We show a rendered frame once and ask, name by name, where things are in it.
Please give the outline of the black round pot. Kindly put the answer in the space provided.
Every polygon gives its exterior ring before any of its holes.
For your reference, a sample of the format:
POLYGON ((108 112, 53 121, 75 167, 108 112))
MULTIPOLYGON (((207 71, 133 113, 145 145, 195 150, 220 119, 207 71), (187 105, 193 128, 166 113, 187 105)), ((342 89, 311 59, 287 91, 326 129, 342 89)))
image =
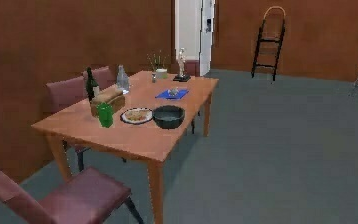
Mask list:
POLYGON ((184 121, 185 110, 174 105, 164 105, 153 110, 153 120, 162 129, 178 128, 184 121))

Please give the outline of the white room door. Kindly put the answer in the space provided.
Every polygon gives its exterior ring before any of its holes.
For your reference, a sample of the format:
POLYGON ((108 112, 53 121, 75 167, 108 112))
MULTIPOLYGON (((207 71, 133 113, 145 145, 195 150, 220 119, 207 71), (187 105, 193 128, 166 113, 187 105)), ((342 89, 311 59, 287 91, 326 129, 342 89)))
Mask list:
POLYGON ((201 2, 201 31, 200 31, 200 75, 205 76, 211 69, 211 49, 213 43, 214 0, 201 2), (212 19, 212 31, 206 32, 206 20, 212 19))

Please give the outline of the maroon padded chair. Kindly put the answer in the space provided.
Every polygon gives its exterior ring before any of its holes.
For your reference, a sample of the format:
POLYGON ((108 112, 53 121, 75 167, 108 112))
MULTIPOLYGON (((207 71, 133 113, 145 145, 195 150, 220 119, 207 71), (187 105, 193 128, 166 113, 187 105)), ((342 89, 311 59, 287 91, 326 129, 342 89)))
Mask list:
POLYGON ((39 201, 0 170, 0 201, 28 224, 103 224, 123 204, 138 224, 145 224, 131 189, 93 167, 39 201))
POLYGON ((100 90, 104 90, 115 84, 116 78, 112 74, 109 66, 92 69, 93 78, 99 85, 100 90))
POLYGON ((49 112, 54 114, 87 97, 86 81, 83 77, 72 78, 65 81, 47 83, 49 94, 49 112))

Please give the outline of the brown bread loaf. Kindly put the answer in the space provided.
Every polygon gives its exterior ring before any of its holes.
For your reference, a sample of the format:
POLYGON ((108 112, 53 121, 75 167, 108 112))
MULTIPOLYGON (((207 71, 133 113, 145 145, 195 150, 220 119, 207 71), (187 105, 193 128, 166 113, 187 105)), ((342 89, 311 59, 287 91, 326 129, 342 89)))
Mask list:
POLYGON ((90 103, 91 114, 94 117, 98 116, 97 106, 101 103, 109 104, 114 112, 119 111, 125 106, 125 96, 122 90, 118 90, 115 87, 108 87, 101 91, 96 97, 94 97, 90 103))

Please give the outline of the dark green wine bottle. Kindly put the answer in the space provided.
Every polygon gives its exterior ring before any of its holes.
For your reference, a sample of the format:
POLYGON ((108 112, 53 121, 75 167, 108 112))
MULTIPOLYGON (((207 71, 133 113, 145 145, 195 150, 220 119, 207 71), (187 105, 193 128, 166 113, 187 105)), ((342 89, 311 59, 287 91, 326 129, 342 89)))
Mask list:
POLYGON ((88 67, 86 69, 87 80, 86 80, 86 91, 89 101, 92 101, 100 92, 99 85, 93 77, 92 69, 88 67))

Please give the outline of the orange wooden dining table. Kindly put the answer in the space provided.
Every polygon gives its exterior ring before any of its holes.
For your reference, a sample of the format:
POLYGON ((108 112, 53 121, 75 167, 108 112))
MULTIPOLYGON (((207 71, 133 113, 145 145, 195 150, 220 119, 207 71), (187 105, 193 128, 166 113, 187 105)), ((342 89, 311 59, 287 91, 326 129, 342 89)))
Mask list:
POLYGON ((93 150, 111 153, 127 160, 140 160, 147 165, 150 200, 154 224, 163 224, 163 164, 176 143, 184 135, 199 110, 204 111, 203 134, 209 133, 212 94, 218 84, 216 78, 193 77, 187 82, 175 82, 173 76, 152 82, 150 71, 140 71, 129 78, 130 92, 125 95, 125 109, 150 108, 175 105, 185 110, 185 119, 176 129, 164 130, 150 121, 142 125, 130 125, 114 114, 114 124, 103 128, 91 115, 90 104, 82 100, 33 125, 44 133, 64 180, 72 178, 66 153, 61 142, 76 143, 93 150), (157 98, 161 92, 187 89, 179 100, 157 98))

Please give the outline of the blue cloth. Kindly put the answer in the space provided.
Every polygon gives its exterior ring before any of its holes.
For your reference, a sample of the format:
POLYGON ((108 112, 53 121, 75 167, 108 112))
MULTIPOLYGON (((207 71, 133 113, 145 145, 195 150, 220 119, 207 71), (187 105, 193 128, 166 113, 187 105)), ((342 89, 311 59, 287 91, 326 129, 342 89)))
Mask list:
POLYGON ((187 89, 168 89, 158 94, 157 98, 179 100, 182 99, 187 93, 187 89))

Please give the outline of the clear glass bottle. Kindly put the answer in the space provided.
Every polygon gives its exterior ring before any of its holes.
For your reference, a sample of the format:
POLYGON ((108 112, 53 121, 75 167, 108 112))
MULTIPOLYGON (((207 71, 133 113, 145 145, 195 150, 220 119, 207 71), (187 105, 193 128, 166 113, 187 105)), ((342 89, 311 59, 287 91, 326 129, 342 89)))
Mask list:
POLYGON ((127 94, 130 91, 129 77, 126 74, 123 65, 118 66, 117 88, 122 90, 124 94, 127 94))

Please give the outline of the black step ladder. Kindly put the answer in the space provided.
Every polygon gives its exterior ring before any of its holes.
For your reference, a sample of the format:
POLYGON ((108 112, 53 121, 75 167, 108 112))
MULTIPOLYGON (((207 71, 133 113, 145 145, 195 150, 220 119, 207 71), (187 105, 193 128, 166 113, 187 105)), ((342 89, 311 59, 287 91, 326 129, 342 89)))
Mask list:
POLYGON ((253 56, 251 77, 268 72, 276 80, 279 59, 286 32, 286 11, 281 6, 270 6, 259 26, 253 56))

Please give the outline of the white plate with food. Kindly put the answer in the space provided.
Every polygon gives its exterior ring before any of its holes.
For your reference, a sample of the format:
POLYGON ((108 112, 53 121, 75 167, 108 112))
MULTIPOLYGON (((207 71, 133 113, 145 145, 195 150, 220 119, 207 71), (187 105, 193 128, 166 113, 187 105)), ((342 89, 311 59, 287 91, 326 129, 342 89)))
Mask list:
POLYGON ((128 124, 143 124, 152 119, 152 110, 148 108, 132 108, 120 115, 123 122, 128 124))

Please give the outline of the white statue on black base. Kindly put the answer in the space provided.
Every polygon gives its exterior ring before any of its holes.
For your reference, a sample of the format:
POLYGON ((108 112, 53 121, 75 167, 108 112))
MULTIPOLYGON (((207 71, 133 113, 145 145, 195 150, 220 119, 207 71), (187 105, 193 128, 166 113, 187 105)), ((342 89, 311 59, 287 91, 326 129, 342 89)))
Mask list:
POLYGON ((185 49, 181 48, 179 50, 178 55, 178 66, 179 66, 179 73, 174 77, 174 81, 178 82, 187 82, 190 79, 190 76, 185 73, 185 49))

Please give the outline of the white pot with plant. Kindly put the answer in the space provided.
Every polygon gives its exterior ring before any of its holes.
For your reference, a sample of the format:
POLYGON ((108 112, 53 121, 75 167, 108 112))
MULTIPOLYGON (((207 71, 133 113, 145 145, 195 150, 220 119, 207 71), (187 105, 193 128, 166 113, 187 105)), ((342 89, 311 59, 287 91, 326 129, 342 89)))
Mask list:
POLYGON ((159 51, 158 53, 151 53, 147 55, 148 62, 151 66, 151 69, 153 71, 153 74, 157 78, 166 78, 167 77, 167 55, 164 55, 162 51, 159 51))

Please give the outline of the green cup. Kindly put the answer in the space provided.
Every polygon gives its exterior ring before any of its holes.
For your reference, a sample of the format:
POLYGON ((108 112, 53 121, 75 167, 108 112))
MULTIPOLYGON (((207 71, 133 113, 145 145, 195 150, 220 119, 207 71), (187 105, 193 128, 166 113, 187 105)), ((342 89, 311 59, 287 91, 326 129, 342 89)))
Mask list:
POLYGON ((99 121, 102 127, 109 128, 113 124, 113 108, 107 103, 97 106, 99 121))

